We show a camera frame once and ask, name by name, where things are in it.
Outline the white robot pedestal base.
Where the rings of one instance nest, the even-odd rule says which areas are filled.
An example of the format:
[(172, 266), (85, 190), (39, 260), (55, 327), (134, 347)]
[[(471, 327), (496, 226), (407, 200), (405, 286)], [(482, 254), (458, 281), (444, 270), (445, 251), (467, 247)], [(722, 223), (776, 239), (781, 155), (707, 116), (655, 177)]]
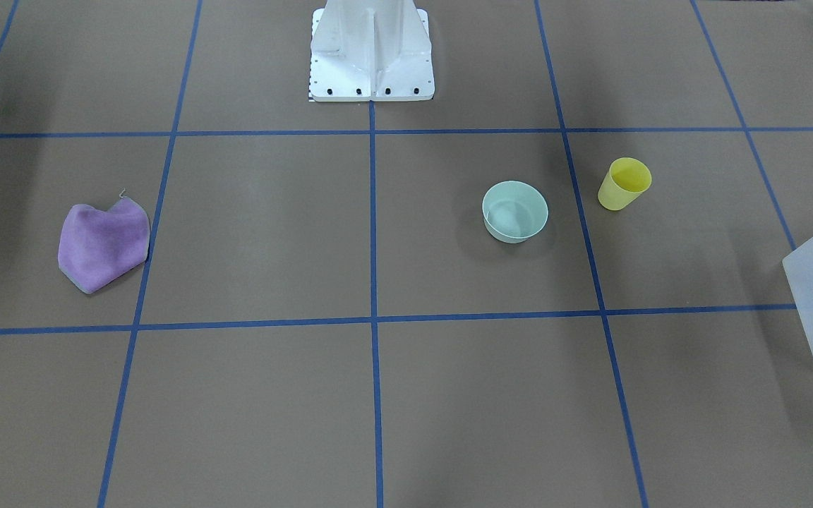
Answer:
[(313, 11), (308, 97), (315, 102), (435, 96), (429, 17), (413, 1), (328, 1)]

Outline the purple microfiber cloth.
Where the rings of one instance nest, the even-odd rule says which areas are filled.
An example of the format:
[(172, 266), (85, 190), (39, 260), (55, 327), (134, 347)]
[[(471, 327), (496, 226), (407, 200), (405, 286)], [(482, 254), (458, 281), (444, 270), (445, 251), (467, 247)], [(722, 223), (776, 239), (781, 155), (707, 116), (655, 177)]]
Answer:
[(59, 270), (82, 293), (93, 294), (143, 264), (149, 240), (147, 212), (125, 194), (104, 211), (74, 205), (59, 234)]

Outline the yellow plastic cup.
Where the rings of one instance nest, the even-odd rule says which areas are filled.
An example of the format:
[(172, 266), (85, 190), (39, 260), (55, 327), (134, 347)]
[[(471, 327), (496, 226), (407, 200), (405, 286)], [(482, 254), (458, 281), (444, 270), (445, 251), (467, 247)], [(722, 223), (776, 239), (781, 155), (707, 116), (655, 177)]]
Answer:
[(622, 211), (651, 187), (651, 170), (632, 157), (613, 161), (597, 193), (601, 206), (608, 211)]

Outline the mint green bowl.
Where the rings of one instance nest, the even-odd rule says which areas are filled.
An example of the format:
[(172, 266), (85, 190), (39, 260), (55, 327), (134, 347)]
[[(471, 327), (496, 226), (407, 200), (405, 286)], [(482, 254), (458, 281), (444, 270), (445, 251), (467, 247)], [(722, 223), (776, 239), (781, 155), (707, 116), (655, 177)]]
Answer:
[(549, 219), (548, 203), (536, 188), (517, 181), (491, 186), (481, 203), (488, 234), (507, 244), (518, 244), (538, 235)]

